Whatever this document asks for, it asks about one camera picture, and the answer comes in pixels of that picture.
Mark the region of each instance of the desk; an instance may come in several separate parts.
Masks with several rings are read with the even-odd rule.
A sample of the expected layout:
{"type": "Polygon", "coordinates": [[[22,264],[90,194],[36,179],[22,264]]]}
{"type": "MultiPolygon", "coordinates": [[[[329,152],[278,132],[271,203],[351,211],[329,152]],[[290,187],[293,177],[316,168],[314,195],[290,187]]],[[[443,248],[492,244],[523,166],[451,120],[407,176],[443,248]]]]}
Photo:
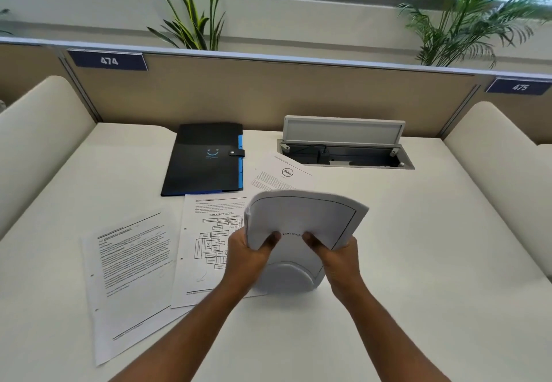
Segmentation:
{"type": "MultiPolygon", "coordinates": [[[[245,180],[281,133],[244,131],[245,180]]],[[[175,134],[99,124],[0,242],[0,373],[103,382],[172,325],[93,365],[79,238],[155,206],[175,134]]],[[[455,382],[548,381],[552,286],[437,139],[401,139],[415,170],[310,167],[319,190],[370,212],[357,230],[374,295],[455,382]]],[[[197,381],[379,381],[327,280],[312,293],[245,299],[197,381]]]]}

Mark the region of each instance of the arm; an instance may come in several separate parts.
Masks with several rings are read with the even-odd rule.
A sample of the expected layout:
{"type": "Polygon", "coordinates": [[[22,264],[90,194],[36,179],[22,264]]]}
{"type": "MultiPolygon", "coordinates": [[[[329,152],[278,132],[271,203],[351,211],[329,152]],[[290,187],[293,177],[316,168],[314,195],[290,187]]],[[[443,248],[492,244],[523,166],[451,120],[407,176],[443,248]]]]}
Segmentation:
{"type": "Polygon", "coordinates": [[[424,356],[364,284],[357,240],[331,251],[313,234],[303,240],[318,254],[334,295],[349,311],[382,382],[450,382],[424,356]]]}
{"type": "Polygon", "coordinates": [[[220,284],[112,382],[190,381],[232,309],[257,281],[280,237],[273,232],[255,251],[247,247],[243,228],[234,232],[228,239],[228,259],[220,284]]]}

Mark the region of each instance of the printed page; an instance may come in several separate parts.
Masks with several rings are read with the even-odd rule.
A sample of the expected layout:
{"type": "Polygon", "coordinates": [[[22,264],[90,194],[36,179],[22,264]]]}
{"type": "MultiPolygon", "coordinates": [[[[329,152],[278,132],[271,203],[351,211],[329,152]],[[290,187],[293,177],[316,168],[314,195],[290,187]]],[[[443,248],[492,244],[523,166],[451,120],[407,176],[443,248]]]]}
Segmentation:
{"type": "Polygon", "coordinates": [[[244,189],[250,194],[267,190],[312,190],[314,177],[308,167],[274,152],[258,163],[255,178],[244,189]]]}
{"type": "Polygon", "coordinates": [[[82,239],[96,366],[191,309],[170,308],[177,232],[160,209],[82,239]]]}
{"type": "Polygon", "coordinates": [[[184,198],[171,308],[198,304],[222,280],[228,238],[244,226],[248,201],[243,191],[184,198]]]}
{"type": "Polygon", "coordinates": [[[313,278],[322,263],[302,240],[312,232],[329,249],[345,245],[368,212],[362,203],[339,195],[302,190],[265,191],[252,198],[246,210],[247,243],[258,249],[274,230],[281,240],[267,264],[293,262],[313,278]]]}

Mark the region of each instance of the black folder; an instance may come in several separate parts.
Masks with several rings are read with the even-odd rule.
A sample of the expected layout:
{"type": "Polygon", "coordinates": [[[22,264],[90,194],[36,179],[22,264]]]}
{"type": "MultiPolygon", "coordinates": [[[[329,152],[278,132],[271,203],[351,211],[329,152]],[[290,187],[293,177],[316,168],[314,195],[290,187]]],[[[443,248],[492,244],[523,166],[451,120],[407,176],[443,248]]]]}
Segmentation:
{"type": "Polygon", "coordinates": [[[161,196],[243,190],[241,124],[180,125],[161,196]]]}

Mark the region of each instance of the open lid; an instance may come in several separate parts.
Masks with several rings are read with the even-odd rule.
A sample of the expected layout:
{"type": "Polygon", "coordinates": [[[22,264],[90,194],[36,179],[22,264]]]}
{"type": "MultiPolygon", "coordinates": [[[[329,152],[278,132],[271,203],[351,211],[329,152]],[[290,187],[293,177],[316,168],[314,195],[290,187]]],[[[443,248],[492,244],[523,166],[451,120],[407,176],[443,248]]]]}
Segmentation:
{"type": "Polygon", "coordinates": [[[391,146],[398,144],[404,127],[402,120],[288,115],[283,138],[285,143],[391,146]]]}

